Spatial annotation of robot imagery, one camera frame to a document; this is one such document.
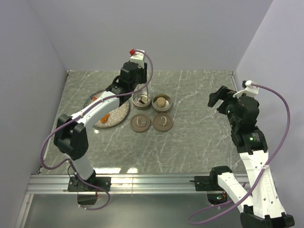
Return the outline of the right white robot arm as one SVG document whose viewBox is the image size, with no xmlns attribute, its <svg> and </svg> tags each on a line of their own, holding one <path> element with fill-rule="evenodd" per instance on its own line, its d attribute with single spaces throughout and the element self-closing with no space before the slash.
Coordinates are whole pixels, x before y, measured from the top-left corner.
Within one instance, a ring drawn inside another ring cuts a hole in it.
<svg viewBox="0 0 304 228">
<path fill-rule="evenodd" d="M 249 85 L 238 92 L 222 86 L 209 95 L 209 107 L 222 100 L 217 111 L 228 118 L 231 138 L 246 168 L 250 190 L 245 190 L 227 166 L 212 168 L 209 184 L 215 190 L 223 189 L 232 199 L 240 212 L 242 227 L 290 228 L 295 220 L 279 200 L 269 167 L 266 138 L 256 125 L 257 94 L 258 88 Z"/>
</svg>

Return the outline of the white-topped sushi piece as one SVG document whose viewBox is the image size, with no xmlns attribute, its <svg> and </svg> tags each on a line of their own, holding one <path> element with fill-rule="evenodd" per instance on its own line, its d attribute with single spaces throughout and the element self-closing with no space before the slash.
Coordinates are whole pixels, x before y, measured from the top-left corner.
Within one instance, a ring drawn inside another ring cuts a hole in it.
<svg viewBox="0 0 304 228">
<path fill-rule="evenodd" d="M 149 102 L 149 98 L 147 96 L 142 96 L 141 97 L 143 104 L 147 104 Z"/>
</svg>

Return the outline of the beige steamed bun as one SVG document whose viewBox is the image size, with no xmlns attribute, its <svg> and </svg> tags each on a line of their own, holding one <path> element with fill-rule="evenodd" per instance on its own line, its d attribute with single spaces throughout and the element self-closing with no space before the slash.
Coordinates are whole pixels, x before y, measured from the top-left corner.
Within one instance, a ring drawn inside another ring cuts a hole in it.
<svg viewBox="0 0 304 228">
<path fill-rule="evenodd" d="M 166 99 L 164 97 L 158 97 L 156 99 L 156 104 L 158 107 L 162 108 L 166 105 Z"/>
</svg>

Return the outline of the orange fried piece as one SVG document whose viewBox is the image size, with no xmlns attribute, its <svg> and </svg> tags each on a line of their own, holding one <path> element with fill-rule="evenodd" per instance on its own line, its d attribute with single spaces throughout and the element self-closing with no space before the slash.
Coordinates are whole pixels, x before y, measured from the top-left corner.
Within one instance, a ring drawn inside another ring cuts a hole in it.
<svg viewBox="0 0 304 228">
<path fill-rule="evenodd" d="M 110 114 L 107 113 L 103 118 L 100 119 L 101 123 L 106 123 L 108 121 L 108 118 L 110 117 Z"/>
</svg>

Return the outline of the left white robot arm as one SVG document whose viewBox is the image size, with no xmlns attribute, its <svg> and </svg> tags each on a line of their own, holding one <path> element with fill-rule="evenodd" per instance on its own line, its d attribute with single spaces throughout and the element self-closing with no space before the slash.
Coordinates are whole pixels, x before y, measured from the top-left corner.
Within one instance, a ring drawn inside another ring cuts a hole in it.
<svg viewBox="0 0 304 228">
<path fill-rule="evenodd" d="M 87 131 L 106 114 L 127 102 L 138 91 L 138 85 L 147 81 L 147 63 L 129 60 L 99 98 L 71 116 L 59 116 L 54 145 L 70 160 L 83 190 L 90 191 L 96 185 L 96 172 L 86 156 L 89 147 Z"/>
</svg>

